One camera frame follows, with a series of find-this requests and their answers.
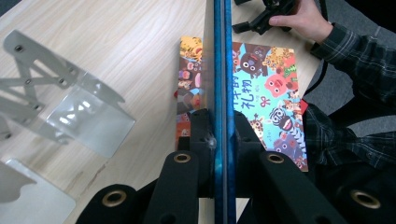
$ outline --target wooden table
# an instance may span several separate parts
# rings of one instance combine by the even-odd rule
[[[23,0],[0,18],[0,40],[18,29],[89,71],[118,92],[136,124],[116,154],[104,158],[77,141],[61,146],[9,123],[13,136],[0,142],[0,159],[16,158],[76,200],[65,223],[75,223],[92,196],[112,184],[140,189],[159,176],[175,150],[178,44],[182,35],[204,36],[205,1]],[[251,21],[262,1],[235,6],[233,23]],[[311,42],[294,32],[246,32],[235,41],[293,48],[300,93],[318,60]],[[15,77],[13,58],[0,49],[0,77]],[[238,200],[238,214],[246,200]],[[213,223],[213,201],[201,200],[200,223]]]

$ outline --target metal ring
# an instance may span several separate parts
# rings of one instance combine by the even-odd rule
[[[185,153],[177,154],[174,157],[175,162],[188,162],[189,160],[191,160],[191,156]]]
[[[276,154],[268,154],[267,160],[273,163],[282,163],[283,161],[285,161],[285,159],[283,159],[281,156],[278,156]]]
[[[381,206],[381,202],[376,197],[361,190],[354,189],[350,191],[350,196],[355,202],[364,207],[377,209]]]
[[[119,197],[117,197],[116,200],[110,199],[110,197],[114,196],[114,195],[118,195]],[[109,193],[107,193],[105,195],[105,197],[103,197],[102,204],[106,207],[115,207],[115,206],[123,203],[125,201],[125,199],[126,199],[125,191],[116,189],[116,190],[110,191]]]

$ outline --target person's hand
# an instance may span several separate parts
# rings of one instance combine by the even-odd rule
[[[293,28],[300,35],[318,44],[321,44],[332,31],[332,25],[321,16],[314,0],[297,0],[291,15],[274,16],[269,23],[272,26]]]

